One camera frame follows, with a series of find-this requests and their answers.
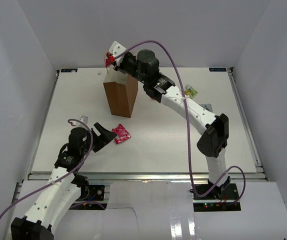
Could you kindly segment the red snack packet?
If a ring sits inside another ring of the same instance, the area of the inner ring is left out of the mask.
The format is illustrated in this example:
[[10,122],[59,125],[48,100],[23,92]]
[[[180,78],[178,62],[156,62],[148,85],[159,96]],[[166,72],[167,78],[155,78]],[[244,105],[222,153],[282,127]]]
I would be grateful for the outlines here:
[[114,141],[117,145],[129,140],[132,137],[122,124],[119,124],[116,128],[113,128],[112,132],[116,134]]
[[115,62],[114,56],[113,56],[110,52],[107,52],[107,53],[106,53],[106,59],[105,59],[105,67],[108,68],[108,67],[111,66],[114,62]]

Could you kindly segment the silver blue snack packet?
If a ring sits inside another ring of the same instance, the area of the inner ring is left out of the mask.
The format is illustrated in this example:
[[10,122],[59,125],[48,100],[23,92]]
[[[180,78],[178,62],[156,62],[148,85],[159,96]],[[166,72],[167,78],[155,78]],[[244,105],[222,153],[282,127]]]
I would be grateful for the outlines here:
[[200,106],[203,107],[204,109],[206,109],[209,112],[213,112],[211,104],[201,104]]

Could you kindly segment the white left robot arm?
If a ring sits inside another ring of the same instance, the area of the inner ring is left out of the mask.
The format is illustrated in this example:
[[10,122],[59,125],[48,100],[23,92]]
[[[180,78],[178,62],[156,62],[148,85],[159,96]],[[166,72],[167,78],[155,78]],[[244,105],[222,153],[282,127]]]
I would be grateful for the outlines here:
[[95,123],[93,128],[81,120],[70,119],[73,126],[68,142],[59,150],[47,185],[23,215],[10,225],[13,240],[52,240],[55,230],[75,201],[90,201],[96,192],[87,177],[78,173],[90,152],[98,152],[117,134]]

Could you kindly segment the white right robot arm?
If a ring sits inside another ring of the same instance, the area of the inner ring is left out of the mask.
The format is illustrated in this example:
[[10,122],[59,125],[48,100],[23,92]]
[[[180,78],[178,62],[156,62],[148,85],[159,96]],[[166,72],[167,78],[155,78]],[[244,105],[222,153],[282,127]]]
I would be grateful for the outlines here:
[[186,119],[200,134],[196,146],[206,157],[208,166],[208,193],[222,199],[228,192],[230,177],[227,174],[225,148],[229,138],[229,118],[217,115],[200,106],[186,95],[169,77],[160,72],[159,60],[151,50],[137,55],[128,52],[112,62],[113,68],[135,78],[152,99],[169,107]]

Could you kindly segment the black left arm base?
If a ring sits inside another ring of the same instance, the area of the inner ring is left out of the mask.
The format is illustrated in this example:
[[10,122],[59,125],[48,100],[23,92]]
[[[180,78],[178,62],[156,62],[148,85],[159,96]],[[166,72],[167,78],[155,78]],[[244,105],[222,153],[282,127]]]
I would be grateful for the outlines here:
[[78,201],[103,201],[105,196],[104,185],[86,185],[81,188]]

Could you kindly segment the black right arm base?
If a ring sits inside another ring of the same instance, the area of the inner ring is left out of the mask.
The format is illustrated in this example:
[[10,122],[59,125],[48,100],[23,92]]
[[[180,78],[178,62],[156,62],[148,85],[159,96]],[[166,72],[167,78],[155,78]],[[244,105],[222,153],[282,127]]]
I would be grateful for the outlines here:
[[196,196],[192,189],[194,212],[239,212],[241,204],[235,200],[239,197],[239,192],[235,183],[231,183],[221,195],[213,191],[207,196],[200,198]]

